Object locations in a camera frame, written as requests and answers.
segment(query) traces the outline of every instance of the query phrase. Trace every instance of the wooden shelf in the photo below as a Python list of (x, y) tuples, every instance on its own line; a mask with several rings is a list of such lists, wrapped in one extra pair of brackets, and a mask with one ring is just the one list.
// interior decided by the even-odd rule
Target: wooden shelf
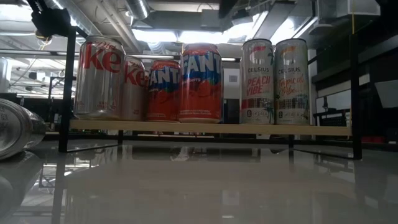
[(299, 125), (265, 124), (194, 124), (161, 123), (137, 121), (70, 120), (70, 127), (76, 129), (112, 129), (130, 131), (178, 131), (199, 133), (235, 134), (314, 134), (327, 136), (350, 136), (351, 128)]

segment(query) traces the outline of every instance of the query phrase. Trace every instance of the orange can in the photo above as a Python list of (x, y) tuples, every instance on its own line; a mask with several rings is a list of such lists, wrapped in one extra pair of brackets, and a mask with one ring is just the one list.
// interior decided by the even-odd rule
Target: orange can
[(222, 120), (223, 67), (214, 44), (188, 44), (182, 55), (180, 112), (184, 123)]
[(148, 121), (176, 122), (180, 64), (174, 60), (156, 60), (148, 82)]

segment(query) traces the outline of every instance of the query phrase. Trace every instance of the silver can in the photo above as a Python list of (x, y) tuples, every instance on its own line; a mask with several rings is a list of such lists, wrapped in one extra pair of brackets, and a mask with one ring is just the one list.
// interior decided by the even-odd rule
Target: silver can
[(277, 124), (310, 124), (307, 52), (302, 39), (283, 40), (275, 47)]
[(125, 53), (121, 43), (89, 36), (80, 47), (74, 114), (80, 119), (119, 119)]
[(124, 66), (122, 119), (142, 121), (144, 119), (145, 97), (146, 82), (144, 64), (136, 57), (126, 56)]
[(45, 130), (39, 115), (0, 99), (0, 159), (37, 145), (43, 140)]
[(241, 123), (274, 124), (274, 53), (271, 41), (243, 44)]

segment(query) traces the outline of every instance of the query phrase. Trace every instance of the shelving unit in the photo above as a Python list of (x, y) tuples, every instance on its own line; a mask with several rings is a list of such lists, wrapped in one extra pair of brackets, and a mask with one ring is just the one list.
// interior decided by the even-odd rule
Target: shelving unit
[[(78, 27), (71, 27), (68, 36), (67, 65), (65, 69), (65, 86), (63, 90), (63, 111), (60, 128), (60, 139), (58, 150), (68, 152), (68, 134), (70, 128), (75, 129), (117, 129), (119, 130), (118, 143), (123, 143), (123, 130), (131, 131), (178, 131), (178, 132), (200, 132), (200, 133), (235, 133), (235, 134), (288, 134), (289, 149), (293, 149), (294, 134), (324, 135), (324, 136), (353, 136), (353, 158), (361, 159), (361, 134), (359, 129), (359, 78), (358, 78), (358, 53), (356, 51), (356, 36), (350, 39), (351, 51), (351, 102), (352, 102), (352, 129), (347, 127), (324, 127), (324, 126), (297, 126), (297, 125), (260, 125), (260, 124), (192, 124), (192, 123), (152, 123), (133, 121), (98, 121), (98, 120), (76, 120), (72, 117), (72, 79), (73, 63), (75, 60), (76, 32), (82, 37), (87, 35)], [(239, 63), (235, 58), (231, 62)]]

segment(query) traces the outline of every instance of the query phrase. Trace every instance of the celsius can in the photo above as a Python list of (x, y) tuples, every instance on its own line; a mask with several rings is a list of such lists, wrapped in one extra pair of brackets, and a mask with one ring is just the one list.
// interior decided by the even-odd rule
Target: celsius can
[(223, 67), (214, 44), (188, 44), (182, 54), (179, 120), (219, 123), (222, 120)]
[(74, 114), (80, 119), (118, 119), (121, 115), (125, 53), (121, 43), (89, 36), (80, 47)]
[(45, 130), (40, 116), (0, 99), (0, 160), (37, 145), (44, 138)]
[(142, 121), (144, 119), (146, 90), (144, 64), (136, 57), (126, 56), (121, 114), (123, 120)]
[(241, 123), (274, 124), (274, 52), (271, 41), (243, 44)]
[(148, 83), (148, 121), (177, 121), (180, 70), (174, 60), (153, 63)]
[(309, 124), (307, 44), (288, 39), (275, 47), (277, 124)]

